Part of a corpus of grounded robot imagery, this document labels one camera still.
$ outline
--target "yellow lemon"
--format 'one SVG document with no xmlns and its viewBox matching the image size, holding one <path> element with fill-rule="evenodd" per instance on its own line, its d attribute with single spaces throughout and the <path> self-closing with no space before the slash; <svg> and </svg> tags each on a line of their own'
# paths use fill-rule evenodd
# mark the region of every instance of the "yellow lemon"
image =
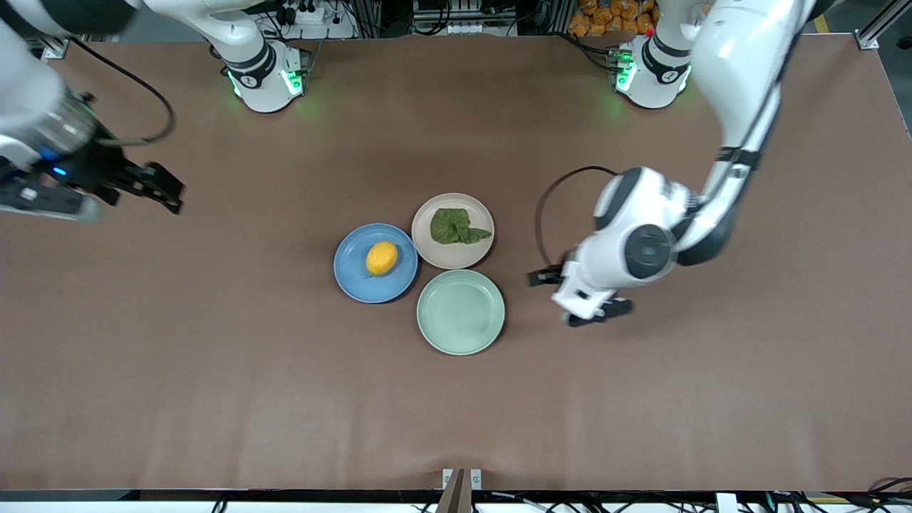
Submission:
<svg viewBox="0 0 912 513">
<path fill-rule="evenodd" d="M 396 261 L 399 260 L 399 251 L 396 245 L 388 240 L 376 243 L 368 251 L 368 273 L 371 276 L 387 274 Z"/>
</svg>

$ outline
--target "gray floor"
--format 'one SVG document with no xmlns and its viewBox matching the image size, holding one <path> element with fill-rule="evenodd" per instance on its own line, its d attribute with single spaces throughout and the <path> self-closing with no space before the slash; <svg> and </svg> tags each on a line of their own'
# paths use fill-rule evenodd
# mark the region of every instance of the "gray floor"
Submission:
<svg viewBox="0 0 912 513">
<path fill-rule="evenodd" d="M 867 25 L 886 4 L 887 0 L 846 0 L 827 11 L 824 19 L 830 32 L 852 32 Z M 912 49 L 896 47 L 896 42 L 906 36 L 912 36 L 912 9 L 877 40 L 880 44 L 877 51 L 908 126 L 912 120 Z"/>
</svg>

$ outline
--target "metal frame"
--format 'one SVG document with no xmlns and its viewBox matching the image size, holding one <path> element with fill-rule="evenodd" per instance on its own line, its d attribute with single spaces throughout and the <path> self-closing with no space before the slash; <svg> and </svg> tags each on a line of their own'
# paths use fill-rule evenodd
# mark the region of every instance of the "metal frame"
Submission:
<svg viewBox="0 0 912 513">
<path fill-rule="evenodd" d="M 860 50 L 880 48 L 877 38 L 884 34 L 912 6 L 912 0 L 891 0 L 891 2 L 864 28 L 855 30 L 855 42 Z"/>
</svg>

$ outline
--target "table surface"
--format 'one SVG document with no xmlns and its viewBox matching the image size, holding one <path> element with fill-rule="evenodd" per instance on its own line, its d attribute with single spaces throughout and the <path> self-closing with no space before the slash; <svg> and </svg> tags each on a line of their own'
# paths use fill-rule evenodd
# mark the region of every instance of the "table surface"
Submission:
<svg viewBox="0 0 912 513">
<path fill-rule="evenodd" d="M 912 473 L 912 144 L 875 52 L 803 37 L 782 118 L 728 250 L 625 293 L 634 315 L 571 330 L 533 212 L 576 167 L 652 166 L 695 188 L 718 123 L 695 88 L 648 111 L 549 38 L 326 43 L 310 91 L 246 109 L 203 44 L 99 45 L 161 89 L 148 148 L 183 215 L 124 197 L 94 225 L 0 217 L 0 487 L 865 489 Z M 161 106 L 71 48 L 56 64 L 121 136 Z M 545 214 L 586 236 L 606 182 Z M 497 225 L 476 269 L 503 291 L 487 351 L 436 352 L 421 288 L 384 305 L 333 279 L 366 223 L 408 229 L 461 192 Z"/>
</svg>

